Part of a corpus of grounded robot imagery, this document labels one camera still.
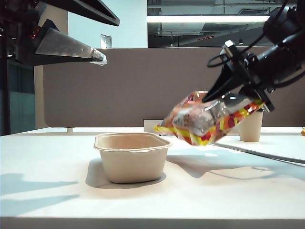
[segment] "cubicle divider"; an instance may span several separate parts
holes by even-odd
[[[254,47],[259,54],[268,47]],[[221,48],[108,49],[108,64],[45,65],[45,121],[51,127],[143,126],[163,119],[196,90],[208,90],[221,67],[207,68]],[[270,95],[275,111],[263,126],[305,125],[304,81]]]

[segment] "white table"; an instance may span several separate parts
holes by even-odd
[[[305,159],[300,128],[260,143],[219,142]],[[135,128],[46,128],[1,137],[2,229],[304,228],[305,167],[174,137],[160,180],[107,181],[94,137]]]

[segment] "orange object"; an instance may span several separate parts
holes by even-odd
[[[218,100],[202,103],[206,91],[191,93],[178,103],[154,129],[174,134],[191,145],[215,142],[244,118],[259,110],[263,101],[239,94],[227,94]]]

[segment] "bowl rim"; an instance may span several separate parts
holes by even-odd
[[[148,136],[154,137],[155,139],[163,142],[164,145],[154,146],[154,147],[146,147],[146,148],[133,148],[133,149],[130,149],[130,148],[105,148],[105,147],[98,146],[98,141],[101,137],[103,137],[103,136],[114,136],[114,135],[148,135]],[[171,142],[159,137],[155,133],[150,133],[150,132],[103,133],[103,134],[96,135],[95,142],[94,142],[94,148],[97,149],[97,150],[111,151],[111,152],[113,152],[113,151],[130,152],[130,153],[145,153],[145,152],[149,152],[149,151],[152,151],[152,150],[169,148],[172,145],[173,144]]]

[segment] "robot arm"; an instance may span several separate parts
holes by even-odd
[[[120,20],[101,0],[0,0],[2,50],[25,65],[60,62],[107,63],[106,56],[92,47],[61,33],[51,20],[37,26],[44,3],[81,16],[118,26]]]
[[[227,41],[220,54],[222,72],[203,102],[216,99],[243,85],[240,93],[265,101],[267,112],[274,110],[266,92],[288,86],[305,75],[305,71],[284,81],[305,67],[305,1],[297,7],[285,7],[279,14],[274,11],[264,25],[266,37],[275,44],[256,56],[241,52],[232,41]]]

